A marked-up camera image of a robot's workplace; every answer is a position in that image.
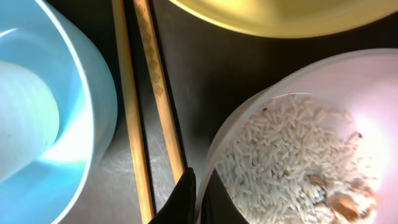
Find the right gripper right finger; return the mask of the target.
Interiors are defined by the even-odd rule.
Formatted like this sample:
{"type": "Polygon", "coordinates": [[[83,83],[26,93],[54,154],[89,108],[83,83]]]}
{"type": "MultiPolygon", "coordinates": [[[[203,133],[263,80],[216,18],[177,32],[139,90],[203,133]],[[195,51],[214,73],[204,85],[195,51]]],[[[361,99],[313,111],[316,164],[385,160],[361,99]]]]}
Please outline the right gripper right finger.
{"type": "Polygon", "coordinates": [[[214,169],[201,205],[201,224],[248,224],[214,169]]]}

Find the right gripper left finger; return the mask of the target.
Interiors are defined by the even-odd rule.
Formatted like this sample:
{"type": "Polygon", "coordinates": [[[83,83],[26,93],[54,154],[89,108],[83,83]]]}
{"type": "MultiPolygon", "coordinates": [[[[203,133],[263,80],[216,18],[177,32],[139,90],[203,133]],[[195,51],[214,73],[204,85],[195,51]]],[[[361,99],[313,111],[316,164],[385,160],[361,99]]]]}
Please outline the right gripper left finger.
{"type": "Polygon", "coordinates": [[[189,167],[149,224],[193,224],[196,197],[196,177],[194,170],[189,167]]]}

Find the rice and food scraps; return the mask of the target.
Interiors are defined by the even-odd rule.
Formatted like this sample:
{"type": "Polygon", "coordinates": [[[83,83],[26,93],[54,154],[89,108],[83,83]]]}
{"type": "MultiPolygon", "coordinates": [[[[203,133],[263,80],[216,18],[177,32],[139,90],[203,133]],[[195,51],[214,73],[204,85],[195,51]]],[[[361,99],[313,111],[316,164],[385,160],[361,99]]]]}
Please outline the rice and food scraps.
{"type": "Polygon", "coordinates": [[[248,223],[373,223],[378,177],[353,117],[297,93],[240,125],[215,169],[248,223]]]}

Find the pink bowl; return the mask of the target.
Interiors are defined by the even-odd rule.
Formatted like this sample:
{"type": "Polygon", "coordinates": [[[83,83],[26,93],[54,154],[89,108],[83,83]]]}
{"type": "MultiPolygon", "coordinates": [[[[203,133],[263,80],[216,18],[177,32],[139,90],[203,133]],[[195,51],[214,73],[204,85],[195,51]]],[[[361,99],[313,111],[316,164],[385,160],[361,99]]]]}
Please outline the pink bowl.
{"type": "Polygon", "coordinates": [[[293,93],[307,93],[334,101],[348,110],[364,135],[364,148],[378,156],[381,176],[376,223],[397,223],[397,50],[348,52],[306,66],[260,91],[237,107],[216,133],[198,188],[195,218],[207,217],[202,204],[220,151],[240,124],[266,101],[293,93]]]}

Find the white cup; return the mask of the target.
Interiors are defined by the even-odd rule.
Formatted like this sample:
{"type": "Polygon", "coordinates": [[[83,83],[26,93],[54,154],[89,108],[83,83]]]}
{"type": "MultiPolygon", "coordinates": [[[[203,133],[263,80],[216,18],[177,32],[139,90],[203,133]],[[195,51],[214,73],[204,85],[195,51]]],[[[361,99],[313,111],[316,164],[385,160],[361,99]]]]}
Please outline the white cup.
{"type": "Polygon", "coordinates": [[[60,126],[57,102],[34,72],[1,62],[1,181],[52,147],[60,126]]]}

